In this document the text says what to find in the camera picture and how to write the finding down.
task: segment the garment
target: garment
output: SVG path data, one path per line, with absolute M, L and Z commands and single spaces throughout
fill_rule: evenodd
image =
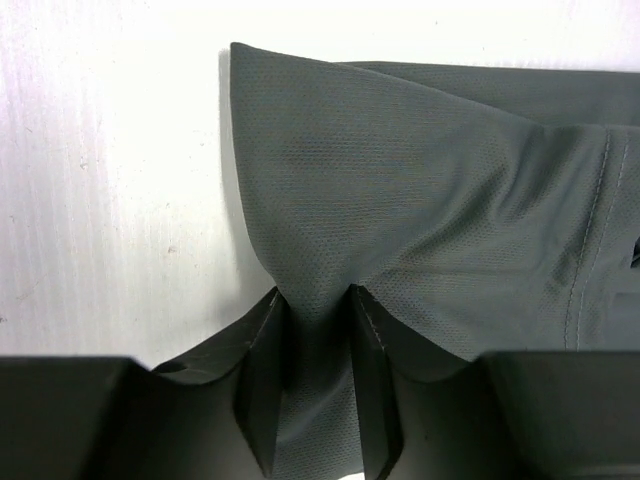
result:
M 640 75 L 233 44 L 231 108 L 249 236 L 294 312 L 275 478 L 362 468 L 350 284 L 466 360 L 640 347 L 610 314 L 640 291 Z

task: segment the white surface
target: white surface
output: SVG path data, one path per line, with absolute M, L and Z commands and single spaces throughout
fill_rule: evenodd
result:
M 231 41 L 330 61 L 640 71 L 635 0 L 214 3 L 0 0 L 0 353 L 154 365 L 272 285 L 240 209 Z

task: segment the gray fabric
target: gray fabric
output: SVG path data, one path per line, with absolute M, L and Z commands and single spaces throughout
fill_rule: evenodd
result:
M 640 236 L 640 75 L 233 44 L 231 106 L 249 236 L 296 315 L 276 478 L 361 469 L 332 315 L 351 283 L 465 359 L 609 348 Z

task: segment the folded cloth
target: folded cloth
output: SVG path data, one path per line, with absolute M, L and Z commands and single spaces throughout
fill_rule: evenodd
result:
M 334 313 L 350 284 L 467 360 L 615 347 L 640 236 L 640 75 L 233 44 L 231 108 L 249 236 L 295 316 L 275 478 L 362 468 Z

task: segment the cloth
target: cloth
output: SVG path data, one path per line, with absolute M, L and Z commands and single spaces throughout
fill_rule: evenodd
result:
M 334 314 L 350 284 L 467 360 L 620 346 L 610 312 L 640 236 L 640 75 L 333 64 L 233 44 L 231 109 L 249 236 L 295 316 L 275 478 L 362 468 Z M 624 346 L 640 346 L 631 334 Z

